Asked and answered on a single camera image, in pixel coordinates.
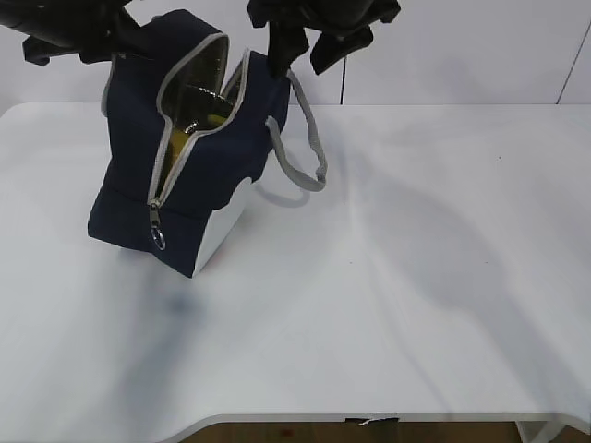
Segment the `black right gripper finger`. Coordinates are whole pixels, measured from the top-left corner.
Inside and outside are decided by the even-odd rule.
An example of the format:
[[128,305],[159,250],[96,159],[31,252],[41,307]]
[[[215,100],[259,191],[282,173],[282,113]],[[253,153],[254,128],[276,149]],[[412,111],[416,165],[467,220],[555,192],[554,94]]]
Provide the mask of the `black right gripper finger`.
[[303,27],[281,22],[269,23],[267,62],[274,78],[284,76],[292,63],[308,51],[308,37]]
[[322,33],[310,53],[310,63],[315,74],[323,74],[349,54],[370,46],[373,39],[370,27],[356,30],[347,36]]

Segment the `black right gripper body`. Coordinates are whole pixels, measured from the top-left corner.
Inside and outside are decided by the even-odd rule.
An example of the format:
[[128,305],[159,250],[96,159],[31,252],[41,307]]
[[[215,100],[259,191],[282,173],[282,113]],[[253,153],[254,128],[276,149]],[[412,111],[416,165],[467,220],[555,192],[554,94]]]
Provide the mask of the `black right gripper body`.
[[275,23],[334,35],[348,35],[376,21],[391,23],[400,11],[399,2],[394,0],[252,0],[247,4],[254,28]]

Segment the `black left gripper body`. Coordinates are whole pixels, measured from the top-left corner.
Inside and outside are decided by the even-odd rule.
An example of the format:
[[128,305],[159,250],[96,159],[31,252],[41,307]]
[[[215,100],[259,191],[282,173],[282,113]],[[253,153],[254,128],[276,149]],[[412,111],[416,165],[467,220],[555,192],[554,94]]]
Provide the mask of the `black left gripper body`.
[[24,59],[47,65],[55,56],[78,54],[85,64],[109,57],[110,25],[121,8],[33,8],[21,22],[28,35]]

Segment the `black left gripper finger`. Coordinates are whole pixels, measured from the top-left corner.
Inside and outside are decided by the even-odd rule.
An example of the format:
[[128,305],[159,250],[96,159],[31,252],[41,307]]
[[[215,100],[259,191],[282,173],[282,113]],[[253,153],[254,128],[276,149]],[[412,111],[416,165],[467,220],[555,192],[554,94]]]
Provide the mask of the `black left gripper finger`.
[[151,38],[124,8],[115,12],[110,25],[110,51],[144,58],[152,55]]

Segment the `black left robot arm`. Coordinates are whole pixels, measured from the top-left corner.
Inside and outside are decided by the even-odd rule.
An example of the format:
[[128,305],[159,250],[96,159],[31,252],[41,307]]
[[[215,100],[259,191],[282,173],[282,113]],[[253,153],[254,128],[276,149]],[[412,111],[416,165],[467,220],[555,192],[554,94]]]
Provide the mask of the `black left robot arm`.
[[27,36],[24,59],[37,66],[68,54],[77,54],[86,65],[117,55],[151,59],[155,43],[126,5],[117,0],[3,1],[1,25]]

